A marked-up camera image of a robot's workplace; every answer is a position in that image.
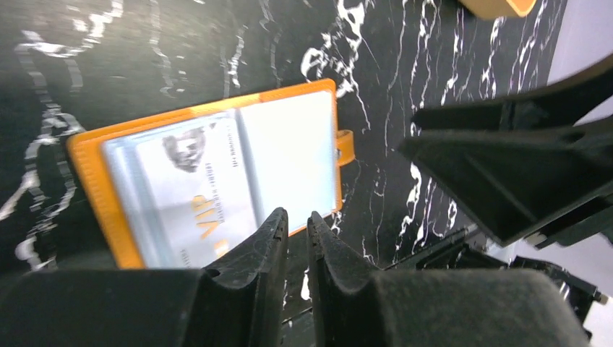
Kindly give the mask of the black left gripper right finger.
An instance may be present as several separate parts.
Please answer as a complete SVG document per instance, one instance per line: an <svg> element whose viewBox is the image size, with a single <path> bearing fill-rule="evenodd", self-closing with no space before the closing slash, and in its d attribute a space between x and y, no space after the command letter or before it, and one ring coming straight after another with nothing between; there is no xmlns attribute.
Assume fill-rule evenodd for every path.
<svg viewBox="0 0 613 347"><path fill-rule="evenodd" d="M384 271L307 221L318 346L587 346L558 289L535 270Z"/></svg>

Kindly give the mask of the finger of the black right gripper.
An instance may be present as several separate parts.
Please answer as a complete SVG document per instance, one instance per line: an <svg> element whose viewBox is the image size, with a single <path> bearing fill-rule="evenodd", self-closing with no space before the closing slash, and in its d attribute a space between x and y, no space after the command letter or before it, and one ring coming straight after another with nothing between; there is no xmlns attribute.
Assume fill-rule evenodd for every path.
<svg viewBox="0 0 613 347"><path fill-rule="evenodd" d="M502 245L612 236L612 120L540 130L428 130L399 151Z"/></svg>
<svg viewBox="0 0 613 347"><path fill-rule="evenodd" d="M507 95L419 109L412 122L423 130L546 129L571 126L612 97L612 56L552 85Z"/></svg>

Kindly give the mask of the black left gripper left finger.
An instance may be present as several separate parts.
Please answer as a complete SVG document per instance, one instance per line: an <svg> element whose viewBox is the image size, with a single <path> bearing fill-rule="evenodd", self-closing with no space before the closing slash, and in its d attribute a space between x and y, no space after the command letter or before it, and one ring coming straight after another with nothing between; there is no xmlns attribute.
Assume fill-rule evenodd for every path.
<svg viewBox="0 0 613 347"><path fill-rule="evenodd" d="M288 215L201 270L29 273L1 294L3 346L277 346Z"/></svg>

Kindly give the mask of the white credit card black stripe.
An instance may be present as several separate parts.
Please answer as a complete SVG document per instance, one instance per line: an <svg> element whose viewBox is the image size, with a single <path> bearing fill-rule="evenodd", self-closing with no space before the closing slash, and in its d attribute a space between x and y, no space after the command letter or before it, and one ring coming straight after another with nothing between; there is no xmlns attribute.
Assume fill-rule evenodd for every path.
<svg viewBox="0 0 613 347"><path fill-rule="evenodd" d="M236 110L134 139L159 267L201 268L257 229Z"/></svg>

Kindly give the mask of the orange leather card holder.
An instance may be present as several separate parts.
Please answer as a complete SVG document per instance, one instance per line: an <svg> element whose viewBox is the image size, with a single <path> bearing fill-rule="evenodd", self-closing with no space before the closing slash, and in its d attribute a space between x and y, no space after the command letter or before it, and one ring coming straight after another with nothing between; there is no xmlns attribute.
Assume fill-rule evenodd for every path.
<svg viewBox="0 0 613 347"><path fill-rule="evenodd" d="M87 131L68 151L121 268L207 266L277 207L293 236L341 210L355 159L328 78Z"/></svg>

